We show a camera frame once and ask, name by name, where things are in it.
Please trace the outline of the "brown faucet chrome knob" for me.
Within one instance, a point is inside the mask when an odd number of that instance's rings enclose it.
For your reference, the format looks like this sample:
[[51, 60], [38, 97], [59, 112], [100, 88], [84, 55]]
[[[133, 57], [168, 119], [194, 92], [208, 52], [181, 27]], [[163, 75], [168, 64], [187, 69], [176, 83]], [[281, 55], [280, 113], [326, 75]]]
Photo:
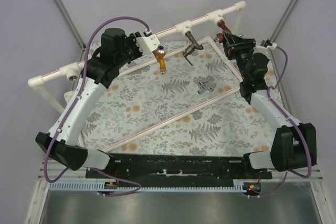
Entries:
[[[226, 31], [228, 33], [231, 33], [231, 30], [226, 26], [223, 19], [219, 20], [217, 22], [217, 26], [222, 29], [222, 31]], [[225, 40], [223, 33], [216, 34], [215, 41], [218, 43], [222, 43]]]

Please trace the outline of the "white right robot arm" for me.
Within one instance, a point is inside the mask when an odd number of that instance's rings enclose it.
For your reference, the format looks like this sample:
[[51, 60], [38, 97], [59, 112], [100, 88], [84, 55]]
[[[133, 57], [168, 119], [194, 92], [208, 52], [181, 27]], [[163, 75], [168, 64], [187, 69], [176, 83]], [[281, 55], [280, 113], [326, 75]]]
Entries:
[[311, 123], [302, 123], [271, 97], [265, 75], [268, 72], [268, 52], [280, 47], [270, 40], [258, 45], [255, 39], [243, 38], [223, 31], [223, 48], [228, 60], [237, 63], [242, 77], [240, 94], [248, 104], [257, 109], [273, 129], [275, 136], [269, 151], [248, 153], [247, 162], [240, 166], [241, 174], [254, 178], [260, 169], [309, 178], [317, 164], [316, 129]]

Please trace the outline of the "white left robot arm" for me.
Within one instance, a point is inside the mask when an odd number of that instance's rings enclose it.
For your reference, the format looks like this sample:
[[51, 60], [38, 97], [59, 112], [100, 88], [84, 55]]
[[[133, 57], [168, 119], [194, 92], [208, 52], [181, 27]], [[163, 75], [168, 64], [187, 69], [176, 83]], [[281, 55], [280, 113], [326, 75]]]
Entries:
[[77, 91], [60, 118], [47, 133], [39, 132], [35, 138], [48, 157], [71, 170], [93, 167], [104, 178], [115, 174], [116, 166], [108, 154], [80, 147], [77, 140], [91, 110], [120, 68], [143, 55], [136, 44], [140, 36], [138, 31], [126, 35], [120, 28], [108, 28], [101, 35], [101, 45], [81, 71]]

